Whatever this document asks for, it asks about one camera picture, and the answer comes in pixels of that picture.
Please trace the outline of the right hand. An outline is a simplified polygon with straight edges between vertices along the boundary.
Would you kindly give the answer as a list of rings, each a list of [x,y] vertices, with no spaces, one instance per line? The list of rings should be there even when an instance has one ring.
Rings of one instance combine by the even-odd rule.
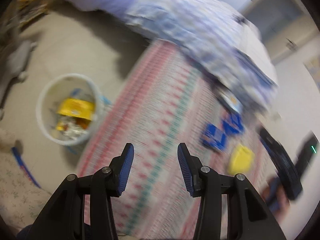
[[[268,181],[261,195],[275,216],[286,215],[290,207],[290,201],[278,177]]]

